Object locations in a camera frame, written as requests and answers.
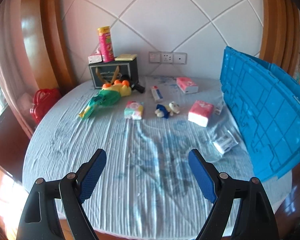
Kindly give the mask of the large pink tissue pack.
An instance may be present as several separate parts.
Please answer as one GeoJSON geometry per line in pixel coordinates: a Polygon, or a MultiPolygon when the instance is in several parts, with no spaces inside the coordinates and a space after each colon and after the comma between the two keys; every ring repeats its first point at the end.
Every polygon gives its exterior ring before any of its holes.
{"type": "Polygon", "coordinates": [[[201,127],[207,127],[213,113],[214,105],[202,100],[196,100],[188,113],[188,120],[201,127]]]}

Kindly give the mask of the pink curtain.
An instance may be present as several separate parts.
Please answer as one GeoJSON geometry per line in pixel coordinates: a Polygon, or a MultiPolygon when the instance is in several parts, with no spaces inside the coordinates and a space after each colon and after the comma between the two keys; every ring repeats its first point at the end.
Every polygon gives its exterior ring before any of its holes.
{"type": "Polygon", "coordinates": [[[9,1],[0,5],[0,88],[11,109],[19,112],[18,99],[24,82],[13,49],[9,1]]]}

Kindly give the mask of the wall socket panel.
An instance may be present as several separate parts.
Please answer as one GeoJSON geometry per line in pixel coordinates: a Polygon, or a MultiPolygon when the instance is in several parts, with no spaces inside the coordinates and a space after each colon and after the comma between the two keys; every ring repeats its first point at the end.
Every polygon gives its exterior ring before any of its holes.
{"type": "Polygon", "coordinates": [[[161,63],[173,63],[173,53],[162,52],[161,53],[161,63]]]}

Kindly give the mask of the small pink tissue pack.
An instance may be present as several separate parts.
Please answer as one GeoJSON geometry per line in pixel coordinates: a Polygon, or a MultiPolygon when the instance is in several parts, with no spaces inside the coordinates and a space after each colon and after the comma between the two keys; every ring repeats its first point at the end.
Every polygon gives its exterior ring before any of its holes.
{"type": "Polygon", "coordinates": [[[178,77],[176,78],[176,83],[184,94],[194,94],[198,92],[197,84],[189,77],[178,77]]]}

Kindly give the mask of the red plastic toy bag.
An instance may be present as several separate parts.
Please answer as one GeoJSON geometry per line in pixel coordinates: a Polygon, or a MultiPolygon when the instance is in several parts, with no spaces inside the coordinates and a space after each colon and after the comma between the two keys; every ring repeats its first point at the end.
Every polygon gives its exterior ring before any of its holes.
{"type": "Polygon", "coordinates": [[[53,89],[40,89],[33,97],[33,106],[30,113],[39,124],[47,112],[62,98],[57,88],[53,89]]]}

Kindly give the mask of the wall switch panel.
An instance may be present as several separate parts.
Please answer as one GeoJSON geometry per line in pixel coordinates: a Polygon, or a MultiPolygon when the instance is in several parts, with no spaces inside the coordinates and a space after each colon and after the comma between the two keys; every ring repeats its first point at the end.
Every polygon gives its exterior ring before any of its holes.
{"type": "Polygon", "coordinates": [[[161,52],[150,51],[149,52],[149,63],[160,63],[161,62],[161,52]]]}

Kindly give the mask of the yellow green plush duck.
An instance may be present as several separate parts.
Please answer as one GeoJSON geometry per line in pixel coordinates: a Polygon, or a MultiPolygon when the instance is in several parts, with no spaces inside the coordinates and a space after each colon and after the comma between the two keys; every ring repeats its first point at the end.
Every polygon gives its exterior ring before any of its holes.
{"type": "Polygon", "coordinates": [[[86,119],[92,115],[98,106],[107,107],[117,103],[122,97],[130,96],[132,89],[127,80],[115,80],[113,84],[105,83],[102,89],[93,96],[78,116],[86,119]]]}

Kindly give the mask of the pastel tissue pack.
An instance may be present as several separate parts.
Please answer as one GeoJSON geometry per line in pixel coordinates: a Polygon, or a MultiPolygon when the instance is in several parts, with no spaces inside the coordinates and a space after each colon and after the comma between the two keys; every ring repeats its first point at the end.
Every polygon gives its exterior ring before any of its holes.
{"type": "Polygon", "coordinates": [[[125,119],[141,120],[143,116],[143,103],[137,101],[129,101],[124,110],[125,119]]]}

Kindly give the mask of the black folding umbrella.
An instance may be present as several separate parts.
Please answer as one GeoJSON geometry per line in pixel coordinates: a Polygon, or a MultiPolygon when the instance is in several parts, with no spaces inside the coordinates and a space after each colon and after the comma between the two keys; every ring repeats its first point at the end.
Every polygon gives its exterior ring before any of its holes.
{"type": "Polygon", "coordinates": [[[120,80],[121,80],[121,82],[124,82],[124,81],[128,82],[129,87],[132,90],[136,90],[141,94],[143,94],[145,92],[145,87],[140,85],[138,81],[133,81],[128,75],[122,75],[120,80]]]}

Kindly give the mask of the yellow sticky note pad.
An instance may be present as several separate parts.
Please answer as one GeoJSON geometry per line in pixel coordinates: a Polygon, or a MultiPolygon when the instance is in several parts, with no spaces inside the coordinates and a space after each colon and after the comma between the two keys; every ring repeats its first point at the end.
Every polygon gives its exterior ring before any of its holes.
{"type": "Polygon", "coordinates": [[[115,57],[115,61],[133,61],[136,57],[136,54],[121,54],[115,57]]]}

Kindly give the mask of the blue patterned tablecloth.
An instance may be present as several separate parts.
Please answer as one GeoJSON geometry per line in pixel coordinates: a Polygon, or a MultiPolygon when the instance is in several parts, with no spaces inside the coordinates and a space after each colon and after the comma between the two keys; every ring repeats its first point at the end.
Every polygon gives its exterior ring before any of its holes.
{"type": "MultiPolygon", "coordinates": [[[[140,82],[145,93],[134,91],[112,106],[97,108],[85,120],[78,114],[97,94],[93,82],[63,96],[32,136],[24,160],[23,186],[30,190],[39,177],[61,179],[101,148],[107,163],[83,205],[95,230],[132,239],[194,239],[212,205],[191,172],[189,152],[196,148],[208,161],[209,138],[227,130],[239,135],[239,131],[227,108],[211,116],[207,127],[188,120],[196,100],[214,105],[222,100],[218,80],[195,79],[199,87],[195,94],[184,94],[172,77],[146,76],[140,82]],[[162,101],[154,101],[152,86],[159,88],[162,101]],[[125,119],[129,101],[143,103],[141,120],[125,119]],[[179,105],[180,113],[168,119],[157,117],[157,104],[172,101],[179,105]]],[[[213,165],[234,179],[254,176],[243,142],[213,165]]]]}

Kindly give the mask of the white plastic bag barcode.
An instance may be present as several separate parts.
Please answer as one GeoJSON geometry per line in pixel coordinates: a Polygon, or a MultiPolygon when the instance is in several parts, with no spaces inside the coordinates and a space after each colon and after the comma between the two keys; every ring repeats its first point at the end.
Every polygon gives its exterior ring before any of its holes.
{"type": "Polygon", "coordinates": [[[238,146],[240,136],[236,131],[227,130],[226,132],[207,140],[208,150],[207,158],[209,162],[217,162],[222,159],[226,153],[229,153],[234,147],[238,146]]]}

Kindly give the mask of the pink chips can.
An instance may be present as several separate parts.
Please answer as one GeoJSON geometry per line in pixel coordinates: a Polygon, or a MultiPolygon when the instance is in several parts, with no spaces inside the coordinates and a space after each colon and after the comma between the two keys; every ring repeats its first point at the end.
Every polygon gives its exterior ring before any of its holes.
{"type": "Polygon", "coordinates": [[[100,42],[100,52],[103,62],[114,61],[113,46],[111,41],[110,26],[100,27],[97,29],[100,42]]]}

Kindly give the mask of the small white pink box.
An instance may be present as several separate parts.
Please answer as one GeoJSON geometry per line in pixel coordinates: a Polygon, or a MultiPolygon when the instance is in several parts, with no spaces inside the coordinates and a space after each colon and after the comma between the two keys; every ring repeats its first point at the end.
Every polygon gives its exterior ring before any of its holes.
{"type": "Polygon", "coordinates": [[[102,55],[100,53],[93,53],[88,57],[89,64],[102,62],[102,55]]]}

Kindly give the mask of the white blue red toothpaste box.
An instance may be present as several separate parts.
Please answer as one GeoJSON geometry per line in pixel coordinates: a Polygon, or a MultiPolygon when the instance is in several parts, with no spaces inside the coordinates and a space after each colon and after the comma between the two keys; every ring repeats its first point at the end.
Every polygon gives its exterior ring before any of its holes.
{"type": "Polygon", "coordinates": [[[151,87],[151,94],[155,102],[160,102],[163,100],[163,96],[157,86],[151,87]]]}

